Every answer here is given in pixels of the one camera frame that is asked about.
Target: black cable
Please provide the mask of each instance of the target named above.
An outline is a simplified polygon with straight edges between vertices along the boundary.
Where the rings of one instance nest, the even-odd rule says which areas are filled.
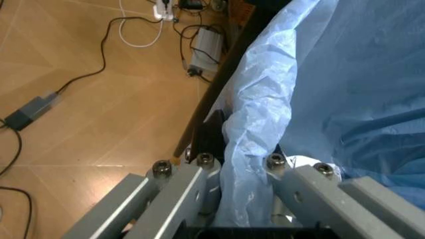
[[[0,190],[9,190],[9,191],[15,191],[15,192],[20,192],[23,193],[26,198],[28,199],[28,219],[26,221],[26,227],[25,227],[25,233],[23,238],[26,239],[28,236],[28,231],[29,231],[29,225],[31,225],[31,217],[32,217],[32,200],[31,200],[31,196],[28,192],[26,192],[25,190],[19,189],[19,188],[12,188],[12,187],[4,187],[4,186],[0,186]]]
[[[0,119],[0,122],[3,123],[3,125],[0,126],[0,128],[8,127],[6,122],[3,119]],[[16,160],[19,158],[19,155],[22,151],[22,138],[21,138],[19,132],[16,129],[13,129],[13,128],[10,128],[10,129],[13,130],[13,132],[16,134],[16,137],[18,139],[18,150],[17,150],[15,156],[13,157],[12,161],[0,172],[0,176],[3,176],[12,167],[12,165],[15,164]],[[28,220],[27,220],[27,223],[26,223],[25,233],[24,233],[24,237],[23,237],[25,239],[28,235],[29,225],[31,224],[31,216],[32,216],[31,196],[29,195],[28,192],[26,192],[25,190],[19,189],[19,188],[11,188],[11,187],[0,186],[0,190],[9,190],[9,191],[20,192],[20,193],[23,193],[28,198],[28,204],[29,204]]]
[[[151,20],[146,19],[146,18],[141,17],[141,16],[117,17],[117,18],[114,18],[114,19],[112,19],[111,21],[109,21],[109,24],[108,24],[107,29],[106,29],[106,34],[105,34],[105,36],[103,37],[103,39],[102,39],[102,41],[101,41],[101,53],[102,53],[102,61],[103,61],[103,65],[102,65],[102,67],[101,67],[99,70],[95,71],[95,72],[88,73],[88,74],[85,74],[85,75],[82,75],[82,76],[78,76],[78,77],[75,77],[75,78],[73,78],[73,79],[69,80],[67,83],[65,83],[65,84],[64,84],[61,88],[59,88],[59,89],[56,91],[56,93],[57,93],[58,95],[59,95],[59,94],[61,94],[61,93],[63,93],[63,92],[67,89],[67,87],[68,87],[70,84],[72,84],[73,82],[75,82],[75,81],[77,81],[77,80],[80,80],[80,79],[82,79],[82,78],[86,78],[86,77],[89,77],[89,76],[93,76],[93,75],[99,74],[100,72],[104,71],[104,69],[106,68],[106,59],[105,59],[105,53],[104,53],[104,45],[105,45],[106,39],[107,39],[107,37],[108,37],[108,35],[109,35],[110,28],[111,28],[112,23],[113,23],[114,21],[117,21],[117,20],[124,20],[124,19],[125,19],[125,20],[140,19],[140,20],[147,21],[147,22],[149,22],[149,23],[160,23],[160,22],[162,21],[162,19],[161,19],[161,20],[159,20],[159,21],[151,21]]]
[[[200,73],[200,74],[198,74],[198,75],[196,75],[196,76],[197,76],[197,77],[199,77],[201,80],[203,80],[203,81],[207,82],[207,83],[211,83],[211,82],[212,82],[212,81],[208,80],[207,78],[203,77],[203,76],[202,76],[202,73]]]
[[[7,127],[7,124],[3,119],[0,119],[0,122],[3,123],[2,127]],[[19,158],[19,155],[21,154],[21,151],[22,151],[21,135],[19,134],[19,132],[16,129],[14,129],[14,128],[10,128],[10,129],[13,130],[13,132],[16,134],[16,137],[18,139],[18,150],[17,150],[15,156],[13,157],[12,161],[10,161],[10,163],[0,172],[0,177],[3,176],[3,174],[5,174],[10,169],[10,167],[12,167],[12,165],[15,164],[15,162]]]
[[[203,53],[204,55],[206,55],[208,58],[210,58],[212,61],[214,61],[214,63],[216,63],[216,64],[218,64],[218,63],[220,63],[219,61],[217,61],[217,60],[215,60],[211,55],[209,55],[207,52],[205,52],[205,51],[203,51],[203,50],[201,50],[201,49],[197,49],[197,48],[194,48],[194,47],[191,47],[191,49],[193,49],[194,51],[198,51],[198,52],[200,52],[200,53]]]

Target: wire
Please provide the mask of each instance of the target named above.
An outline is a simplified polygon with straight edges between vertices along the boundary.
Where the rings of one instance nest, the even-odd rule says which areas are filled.
[[[124,11],[124,8],[122,7],[122,0],[118,0],[118,2],[119,2],[119,9],[121,9],[122,16],[123,16],[123,17],[126,17],[126,15],[125,15],[125,11]],[[129,43],[128,41],[126,41],[126,40],[124,39],[124,37],[122,36],[122,27],[124,26],[124,23],[125,23],[125,19],[124,19],[124,20],[122,20],[122,21],[121,21],[121,23],[119,24],[119,31],[118,31],[118,32],[119,32],[119,37],[121,38],[121,40],[122,40],[125,44],[127,44],[127,45],[129,45],[129,46],[132,46],[132,47],[136,47],[136,48],[146,48],[146,47],[149,47],[149,46],[151,46],[151,45],[155,44],[155,43],[156,43],[156,41],[159,39],[159,37],[161,36],[161,32],[162,32],[162,25],[163,25],[164,21],[163,21],[163,20],[161,20],[161,25],[159,26],[159,31],[158,31],[158,34],[156,35],[155,39],[153,39],[153,41],[151,41],[150,43],[145,44],[145,45],[135,45],[135,44]]]
[[[207,83],[212,83],[212,81],[208,80],[207,78],[202,76],[202,73],[196,75],[197,77],[199,77],[201,80],[207,82]]]
[[[7,127],[7,124],[3,119],[0,119],[0,122],[3,123],[2,127]],[[18,139],[18,150],[17,150],[15,156],[13,157],[12,161],[10,161],[10,163],[0,172],[0,177],[3,176],[3,174],[5,174],[12,167],[12,165],[15,164],[15,162],[19,158],[19,155],[21,154],[21,151],[22,151],[21,135],[19,134],[19,132],[16,129],[14,129],[14,128],[10,128],[10,129],[13,130],[13,132],[16,134],[16,137]]]
[[[194,51],[198,51],[200,53],[203,53],[204,55],[206,55],[208,58],[210,58],[212,61],[214,61],[214,63],[218,64],[220,63],[219,61],[215,60],[211,55],[209,55],[207,52],[201,50],[201,49],[197,49],[191,46],[191,49],[193,49]]]
[[[0,128],[8,127],[7,123],[3,119],[0,119],[0,122],[3,123],[3,125],[0,126]],[[3,176],[12,167],[12,165],[15,164],[16,160],[19,158],[19,155],[22,151],[22,138],[21,138],[19,132],[14,128],[11,128],[11,127],[8,127],[8,128],[13,130],[13,132],[16,134],[16,137],[18,139],[18,150],[17,150],[15,156],[13,157],[12,161],[0,172],[0,176]],[[23,237],[25,239],[28,236],[29,225],[31,224],[31,216],[32,216],[31,196],[29,195],[28,192],[26,192],[25,190],[19,189],[19,188],[11,188],[11,187],[0,186],[0,190],[9,190],[9,191],[20,192],[20,193],[23,193],[27,197],[28,205],[29,205],[29,212],[28,212],[28,220],[27,220],[27,223],[26,223],[25,233],[24,233],[24,237]]]
[[[31,200],[31,196],[30,194],[22,189],[19,188],[12,188],[12,187],[4,187],[4,186],[0,186],[0,190],[9,190],[9,191],[15,191],[15,192],[20,192],[23,193],[26,198],[28,199],[28,219],[26,221],[26,227],[25,227],[25,233],[23,238],[26,239],[28,236],[28,231],[29,231],[29,225],[31,225],[31,217],[32,217],[32,200]]]
[[[100,72],[102,72],[102,71],[105,70],[105,68],[106,68],[106,59],[105,59],[105,53],[104,53],[104,46],[105,46],[106,39],[107,39],[107,37],[109,35],[109,32],[110,32],[110,28],[112,26],[112,23],[115,22],[115,21],[117,21],[117,20],[123,20],[123,19],[126,19],[126,20],[141,19],[141,20],[144,20],[144,21],[147,21],[147,22],[150,22],[150,23],[160,23],[162,21],[162,20],[151,21],[151,20],[148,20],[148,19],[146,19],[144,17],[141,17],[141,16],[117,17],[117,18],[114,18],[111,21],[109,21],[109,24],[108,24],[107,29],[106,29],[106,34],[105,34],[105,36],[103,37],[103,39],[101,41],[101,53],[102,53],[102,62],[103,62],[102,67],[99,70],[95,71],[95,72],[88,73],[88,74],[85,74],[85,75],[82,75],[82,76],[78,76],[78,77],[75,77],[75,78],[69,80],[61,88],[59,88],[56,91],[57,94],[63,93],[67,89],[67,87],[70,84],[72,84],[73,82],[75,82],[77,80],[80,80],[82,78],[86,78],[86,77],[89,77],[89,76],[93,76],[93,75],[99,74]]]

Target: blue fabric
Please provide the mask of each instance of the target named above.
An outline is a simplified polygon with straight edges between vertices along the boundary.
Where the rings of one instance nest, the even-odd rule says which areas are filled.
[[[371,176],[425,209],[425,1],[340,1],[298,65],[288,155]]]

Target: gray plastic part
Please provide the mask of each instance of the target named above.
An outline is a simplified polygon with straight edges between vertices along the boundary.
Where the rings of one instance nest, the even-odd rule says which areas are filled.
[[[93,209],[86,213],[62,239],[113,239],[137,219],[158,193],[148,178],[128,174]]]
[[[206,180],[200,167],[182,165],[124,238],[171,239],[183,221],[192,225],[204,201]]]
[[[339,187],[403,237],[425,238],[425,213],[372,178],[345,181]]]
[[[330,226],[341,238],[402,238],[310,166],[269,179],[276,195],[305,227]]]

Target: charger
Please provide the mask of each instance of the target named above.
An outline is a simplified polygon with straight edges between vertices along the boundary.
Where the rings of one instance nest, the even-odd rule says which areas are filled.
[[[35,97],[30,102],[7,116],[4,119],[6,125],[15,130],[23,130],[36,119],[40,118],[40,116],[44,113],[49,111],[57,96],[57,93],[51,93],[44,98],[40,96]]]

